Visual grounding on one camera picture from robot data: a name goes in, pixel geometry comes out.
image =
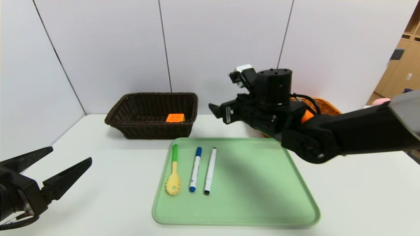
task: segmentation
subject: label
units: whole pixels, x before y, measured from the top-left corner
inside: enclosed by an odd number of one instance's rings
[[[226,107],[226,123],[231,122],[231,107]]]

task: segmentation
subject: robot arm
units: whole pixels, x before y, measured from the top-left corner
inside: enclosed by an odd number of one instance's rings
[[[209,108],[224,123],[243,121],[311,163],[337,155],[420,149],[420,90],[380,106],[331,116],[290,100],[296,96],[290,93],[291,74],[288,69],[256,73],[250,65],[238,67],[229,76],[249,94]]]
[[[92,164],[89,157],[43,181],[44,187],[39,189],[35,180],[20,173],[52,151],[52,147],[45,147],[0,162],[0,230],[37,221],[48,205],[59,200]]]

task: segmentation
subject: orange basket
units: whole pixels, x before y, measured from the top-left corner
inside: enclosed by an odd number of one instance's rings
[[[337,109],[336,107],[334,107],[329,101],[324,100],[322,98],[317,98],[317,97],[314,97],[313,99],[318,104],[318,107],[321,110],[321,114],[333,115],[333,116],[338,116],[342,114],[341,111]],[[310,108],[312,108],[312,110],[315,110],[314,105],[308,99],[300,98],[300,100],[306,103]]]

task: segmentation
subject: blue marker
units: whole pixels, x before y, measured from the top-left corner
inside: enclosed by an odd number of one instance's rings
[[[192,193],[195,191],[195,187],[197,187],[197,176],[198,176],[198,167],[200,166],[201,150],[202,148],[198,147],[197,152],[195,154],[194,167],[192,169],[191,181],[189,183],[189,191]]]

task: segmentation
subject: white marker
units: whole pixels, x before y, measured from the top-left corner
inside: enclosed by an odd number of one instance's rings
[[[214,164],[216,162],[216,148],[214,147],[211,151],[209,168],[207,169],[206,185],[204,187],[204,195],[210,194],[211,181],[213,179]]]
[[[191,181],[189,183],[189,191],[194,192],[195,187],[197,187],[197,176],[198,176],[198,167],[200,166],[200,157],[201,157],[201,147],[197,148],[194,159],[194,167],[192,169]]]

